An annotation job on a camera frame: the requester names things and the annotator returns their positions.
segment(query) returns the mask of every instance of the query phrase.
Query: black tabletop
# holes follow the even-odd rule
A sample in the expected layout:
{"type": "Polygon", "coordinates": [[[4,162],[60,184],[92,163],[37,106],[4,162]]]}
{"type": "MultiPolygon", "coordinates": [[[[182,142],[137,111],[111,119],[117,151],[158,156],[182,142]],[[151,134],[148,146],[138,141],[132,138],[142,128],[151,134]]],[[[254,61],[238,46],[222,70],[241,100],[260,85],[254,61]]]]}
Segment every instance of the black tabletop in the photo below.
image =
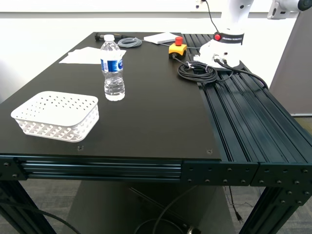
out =
{"type": "MultiPolygon", "coordinates": [[[[126,33],[143,38],[154,33],[126,33]]],[[[100,48],[94,34],[72,50],[100,48]]],[[[126,49],[122,101],[108,101],[100,65],[59,64],[58,59],[0,105],[0,154],[145,157],[220,160],[196,83],[181,80],[168,47],[143,42],[126,49]],[[58,91],[96,96],[99,121],[81,142],[25,135],[11,112],[35,94],[58,91]]]]}

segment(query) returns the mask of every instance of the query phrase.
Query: white plastic basket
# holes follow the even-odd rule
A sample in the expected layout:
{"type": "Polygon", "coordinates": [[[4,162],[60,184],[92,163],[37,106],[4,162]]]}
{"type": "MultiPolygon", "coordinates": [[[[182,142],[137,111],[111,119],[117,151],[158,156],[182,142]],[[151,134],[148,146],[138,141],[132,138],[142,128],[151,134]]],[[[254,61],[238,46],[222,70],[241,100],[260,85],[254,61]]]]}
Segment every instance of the white plastic basket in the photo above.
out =
{"type": "Polygon", "coordinates": [[[98,99],[45,91],[15,109],[11,117],[27,135],[78,142],[98,121],[98,99]]]}

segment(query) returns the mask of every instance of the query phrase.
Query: blue label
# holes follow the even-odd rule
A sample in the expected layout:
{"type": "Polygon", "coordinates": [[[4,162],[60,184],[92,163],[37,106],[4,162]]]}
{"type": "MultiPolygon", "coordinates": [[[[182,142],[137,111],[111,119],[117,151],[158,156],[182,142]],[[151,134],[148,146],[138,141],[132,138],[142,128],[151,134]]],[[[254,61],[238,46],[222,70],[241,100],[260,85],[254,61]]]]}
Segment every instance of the blue label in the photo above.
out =
{"type": "Polygon", "coordinates": [[[101,59],[101,66],[105,72],[119,72],[122,70],[122,59],[113,61],[103,61],[101,59]]]}

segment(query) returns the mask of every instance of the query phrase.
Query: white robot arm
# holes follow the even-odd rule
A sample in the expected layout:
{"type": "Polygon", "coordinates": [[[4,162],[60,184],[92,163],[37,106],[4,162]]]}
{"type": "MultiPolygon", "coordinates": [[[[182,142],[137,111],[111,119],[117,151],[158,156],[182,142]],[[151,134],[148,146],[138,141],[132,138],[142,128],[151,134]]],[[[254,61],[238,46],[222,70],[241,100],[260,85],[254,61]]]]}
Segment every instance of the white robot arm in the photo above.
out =
{"type": "Polygon", "coordinates": [[[286,19],[290,12],[303,12],[312,6],[312,0],[273,0],[268,19],[286,19]]]}
{"type": "MultiPolygon", "coordinates": [[[[210,42],[200,48],[200,56],[194,57],[194,60],[212,67],[222,68],[215,62],[215,57],[218,56],[220,61],[226,59],[230,67],[238,67],[244,39],[244,22],[248,18],[253,2],[254,0],[228,0],[228,4],[222,11],[222,26],[218,25],[219,31],[214,34],[214,38],[210,42]]],[[[311,7],[312,0],[273,0],[268,19],[285,19],[290,12],[302,12],[311,7]]]]}

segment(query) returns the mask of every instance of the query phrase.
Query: water bottle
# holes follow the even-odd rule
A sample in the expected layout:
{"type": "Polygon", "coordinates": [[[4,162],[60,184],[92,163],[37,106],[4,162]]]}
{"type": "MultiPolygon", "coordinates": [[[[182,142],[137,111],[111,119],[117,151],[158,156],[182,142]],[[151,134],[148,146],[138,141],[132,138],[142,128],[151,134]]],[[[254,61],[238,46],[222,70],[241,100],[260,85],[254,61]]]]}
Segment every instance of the water bottle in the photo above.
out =
{"type": "Polygon", "coordinates": [[[105,77],[104,92],[110,101],[119,101],[125,97],[125,85],[122,78],[122,55],[114,42],[114,35],[104,35],[101,47],[101,66],[105,77]]]}

